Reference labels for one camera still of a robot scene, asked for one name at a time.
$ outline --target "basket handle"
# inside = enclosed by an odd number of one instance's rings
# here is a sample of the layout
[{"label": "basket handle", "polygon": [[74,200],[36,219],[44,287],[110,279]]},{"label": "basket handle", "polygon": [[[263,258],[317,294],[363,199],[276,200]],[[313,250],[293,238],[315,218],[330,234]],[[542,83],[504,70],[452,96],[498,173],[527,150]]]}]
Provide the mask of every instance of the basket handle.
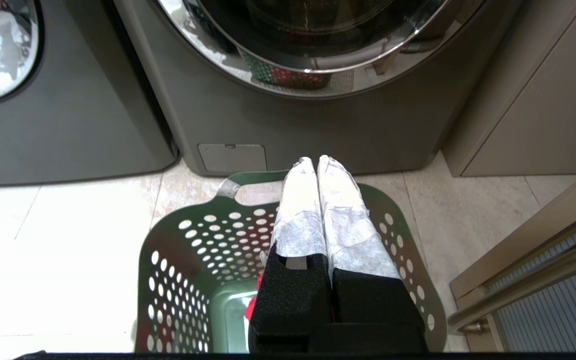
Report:
[{"label": "basket handle", "polygon": [[244,185],[281,182],[288,175],[288,170],[239,172],[228,176],[217,190],[217,196],[234,199]]}]

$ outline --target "laundry room floor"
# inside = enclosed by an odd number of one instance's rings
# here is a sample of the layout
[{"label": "laundry room floor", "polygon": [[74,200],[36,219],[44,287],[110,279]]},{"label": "laundry room floor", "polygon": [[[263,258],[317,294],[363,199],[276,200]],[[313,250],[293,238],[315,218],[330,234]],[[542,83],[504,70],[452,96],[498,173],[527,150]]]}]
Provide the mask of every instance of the laundry room floor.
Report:
[{"label": "laundry room floor", "polygon": [[[138,256],[166,214],[206,202],[221,178],[183,161],[163,173],[0,187],[0,359],[39,350],[130,352]],[[446,314],[450,281],[576,181],[576,175],[453,178],[441,153],[423,170],[357,176],[397,203]],[[278,201],[278,184],[242,201]],[[468,351],[449,335],[446,351]]]}]

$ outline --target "green laundry basket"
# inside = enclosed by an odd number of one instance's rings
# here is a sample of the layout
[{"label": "green laundry basket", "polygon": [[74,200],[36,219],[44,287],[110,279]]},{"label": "green laundry basket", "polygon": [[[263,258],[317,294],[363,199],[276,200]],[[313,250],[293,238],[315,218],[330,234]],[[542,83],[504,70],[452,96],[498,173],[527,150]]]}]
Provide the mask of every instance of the green laundry basket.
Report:
[{"label": "green laundry basket", "polygon": [[[288,171],[237,173],[217,196],[165,216],[139,255],[137,353],[246,353],[244,312],[263,270],[278,202],[246,206],[243,185],[279,182]],[[359,184],[370,219],[426,322],[430,351],[443,351],[446,315],[397,204]]]}]

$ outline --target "glass door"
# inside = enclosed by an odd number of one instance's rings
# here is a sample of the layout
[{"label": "glass door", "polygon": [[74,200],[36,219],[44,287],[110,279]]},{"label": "glass door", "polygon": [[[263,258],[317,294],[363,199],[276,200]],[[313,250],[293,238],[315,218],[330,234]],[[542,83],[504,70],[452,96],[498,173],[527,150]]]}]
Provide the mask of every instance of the glass door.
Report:
[{"label": "glass door", "polygon": [[265,91],[329,98],[364,91],[441,48],[481,0],[158,0],[183,39]]}]

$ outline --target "washing machine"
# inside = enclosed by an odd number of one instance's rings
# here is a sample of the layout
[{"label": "washing machine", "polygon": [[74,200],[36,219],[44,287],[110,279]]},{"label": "washing machine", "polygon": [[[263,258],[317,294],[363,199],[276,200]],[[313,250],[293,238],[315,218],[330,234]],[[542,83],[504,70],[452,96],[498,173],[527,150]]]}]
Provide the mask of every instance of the washing machine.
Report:
[{"label": "washing machine", "polygon": [[434,159],[519,0],[115,0],[188,167]]},{"label": "washing machine", "polygon": [[0,185],[147,173],[176,159],[112,3],[0,0]]}]

